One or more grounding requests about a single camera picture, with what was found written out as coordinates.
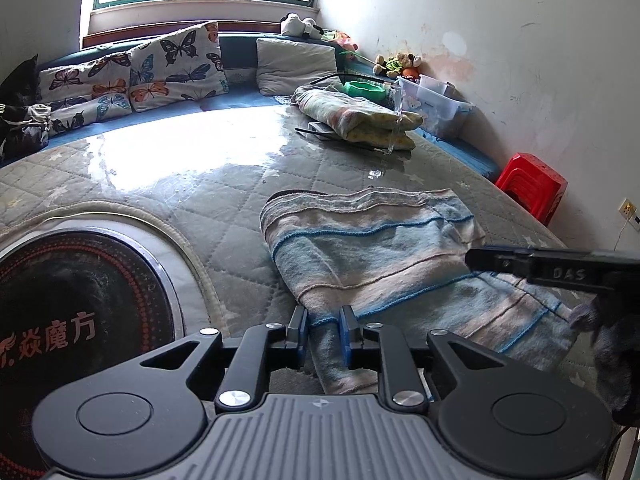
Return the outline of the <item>green plastic basin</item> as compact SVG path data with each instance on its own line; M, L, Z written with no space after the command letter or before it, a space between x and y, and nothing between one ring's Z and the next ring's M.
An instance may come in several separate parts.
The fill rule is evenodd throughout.
M364 80L346 81L344 91L352 98L363 98L376 104L384 104L388 97L388 90L382 84Z

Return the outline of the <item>butterfly print cushion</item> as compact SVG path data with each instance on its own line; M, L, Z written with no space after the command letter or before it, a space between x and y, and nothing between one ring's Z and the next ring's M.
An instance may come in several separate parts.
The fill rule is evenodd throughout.
M132 108L145 112L228 93L218 32L218 23L209 21L130 49L128 96Z
M126 52L47 68L38 75L39 103L51 109L51 136L132 113Z

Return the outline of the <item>black white plush toy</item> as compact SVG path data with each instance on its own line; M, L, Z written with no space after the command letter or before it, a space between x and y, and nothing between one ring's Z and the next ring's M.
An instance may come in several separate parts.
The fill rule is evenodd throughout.
M313 18L301 18L298 14L290 12L281 18L280 34L282 36L320 39L324 30Z

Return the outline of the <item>black bag on bench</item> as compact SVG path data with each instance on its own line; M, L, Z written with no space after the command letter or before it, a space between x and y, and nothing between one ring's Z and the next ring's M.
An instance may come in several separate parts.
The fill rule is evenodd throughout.
M1 163L49 145L51 107L37 103L38 55L14 68L1 84Z

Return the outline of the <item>red plastic stool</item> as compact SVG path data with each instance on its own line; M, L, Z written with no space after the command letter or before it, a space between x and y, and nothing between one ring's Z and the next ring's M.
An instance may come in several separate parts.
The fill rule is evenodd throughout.
M550 223L567 188L557 171L529 153L516 153L496 185L544 226Z

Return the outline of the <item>round induction cooker plate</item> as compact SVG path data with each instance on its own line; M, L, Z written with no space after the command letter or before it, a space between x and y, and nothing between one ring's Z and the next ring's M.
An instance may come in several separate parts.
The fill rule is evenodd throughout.
M107 230L38 235L1 258L1 475L46 472L32 413L51 391L183 334L155 258Z

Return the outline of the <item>grey plain pillow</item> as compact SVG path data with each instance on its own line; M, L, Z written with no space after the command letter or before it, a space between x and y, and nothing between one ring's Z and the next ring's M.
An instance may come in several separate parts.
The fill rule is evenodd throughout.
M256 49L256 84L263 96L292 96L298 87L317 79L321 88L341 84L335 50L330 46L258 38Z

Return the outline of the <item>blue striped knit garment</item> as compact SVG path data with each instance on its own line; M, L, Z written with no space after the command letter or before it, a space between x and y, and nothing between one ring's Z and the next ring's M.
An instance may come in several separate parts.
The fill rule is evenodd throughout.
M308 311L309 350L326 393L378 388L375 373L344 363L345 306L359 322L398 327L408 341L443 328L578 386L596 384L587 341L568 325L578 295L470 270L465 254L485 234L454 192L283 191L266 201L259 225L280 277Z

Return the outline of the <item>folded yellow patterned blanket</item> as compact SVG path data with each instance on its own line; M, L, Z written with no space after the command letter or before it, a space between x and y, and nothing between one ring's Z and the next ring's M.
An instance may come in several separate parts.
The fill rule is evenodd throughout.
M423 124L419 114L394 112L365 98L311 86L296 88L291 101L303 114L323 122L344 141L380 150L412 151L416 144L407 131Z

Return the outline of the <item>clear plastic storage box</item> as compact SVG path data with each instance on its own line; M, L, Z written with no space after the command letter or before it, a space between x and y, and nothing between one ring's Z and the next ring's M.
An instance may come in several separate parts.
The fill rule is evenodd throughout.
M442 140L457 139L473 114L472 103L458 101L420 84L400 78L401 108L422 117L420 128Z

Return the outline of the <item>brown plush toys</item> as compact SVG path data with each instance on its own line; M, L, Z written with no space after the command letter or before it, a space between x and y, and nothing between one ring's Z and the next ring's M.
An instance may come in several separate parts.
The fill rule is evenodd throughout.
M379 54L373 64L373 73L376 76L383 75L390 79L399 77L418 80L420 78L420 66L422 58L410 52L398 52L394 56L386 58Z

